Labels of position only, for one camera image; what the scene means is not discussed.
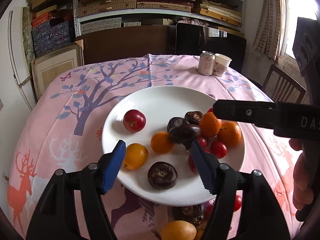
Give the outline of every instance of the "white paper cup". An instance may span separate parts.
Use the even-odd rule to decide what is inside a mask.
[[[227,68],[230,65],[231,61],[232,61],[231,58],[225,55],[216,53],[212,76],[222,77],[227,71]]]

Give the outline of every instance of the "orange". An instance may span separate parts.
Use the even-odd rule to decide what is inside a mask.
[[[132,143],[125,151],[122,165],[129,170],[137,170],[146,163],[148,156],[147,148],[139,143]]]
[[[201,240],[201,237],[204,233],[206,226],[207,226],[207,222],[202,222],[199,226],[197,226],[197,234],[193,240]]]
[[[212,112],[205,113],[199,122],[201,134],[207,138],[215,137],[221,128],[221,124],[222,121],[216,118]]]
[[[241,129],[235,122],[225,122],[217,135],[218,141],[225,144],[227,148],[235,146],[241,139]]]
[[[169,140],[167,132],[158,132],[151,138],[151,148],[155,153],[168,153],[172,151],[173,143]]]
[[[162,240],[193,240],[196,233],[197,229],[193,224],[178,220],[166,224],[160,236]]]

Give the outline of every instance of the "table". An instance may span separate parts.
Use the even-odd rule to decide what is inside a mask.
[[[223,77],[203,76],[199,57],[146,55],[82,66],[61,74],[47,88],[32,111],[18,141],[8,187],[10,221],[24,236],[36,204],[56,169],[73,172],[102,155],[101,134],[110,110],[127,95],[158,85],[197,89],[215,99],[271,101],[247,78],[228,68]],[[246,139],[241,171],[259,169],[275,193],[292,237],[301,225],[292,204],[295,152],[288,139],[271,130],[240,123]],[[75,193],[82,236],[89,237],[81,197]],[[160,239],[168,222],[168,208],[144,200],[116,181],[102,196],[116,236],[122,239]],[[235,212],[229,237],[236,234],[240,211]]]

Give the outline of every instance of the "dark brown water chestnut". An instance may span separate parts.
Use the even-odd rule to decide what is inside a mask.
[[[172,216],[175,220],[184,220],[196,227],[204,219],[204,206],[199,204],[188,207],[173,207]]]
[[[182,117],[173,117],[168,122],[167,132],[169,132],[172,127],[180,126],[180,125],[185,124],[185,123],[188,124],[189,122],[186,119],[182,118]]]
[[[200,136],[200,128],[194,124],[182,124],[172,127],[169,131],[169,140],[173,143],[185,144]]]
[[[156,162],[148,171],[148,181],[154,189],[170,189],[176,185],[177,180],[178,173],[170,163]]]
[[[198,125],[203,114],[200,111],[193,111],[193,112],[187,112],[184,115],[184,118],[190,123],[190,124],[196,124]]]

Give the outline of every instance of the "white plate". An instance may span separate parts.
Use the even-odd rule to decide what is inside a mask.
[[[149,201],[167,206],[191,206],[213,199],[201,182],[199,175],[188,166],[188,153],[183,145],[175,145],[168,154],[158,155],[150,146],[151,137],[159,131],[167,131],[167,123],[174,116],[184,117],[188,111],[206,113],[216,100],[197,90],[178,86],[156,86],[132,93],[121,100],[110,112],[103,127],[102,148],[104,153],[112,152],[118,140],[128,146],[140,143],[149,151],[147,162],[138,170],[120,170],[119,181],[130,191]],[[145,128],[137,133],[126,130],[122,119],[130,109],[141,111],[147,119]],[[245,146],[241,142],[228,151],[221,163],[229,164],[239,171],[244,161]],[[151,165],[158,161],[172,164],[178,172],[177,184],[164,191],[155,190],[148,182],[147,173]]]

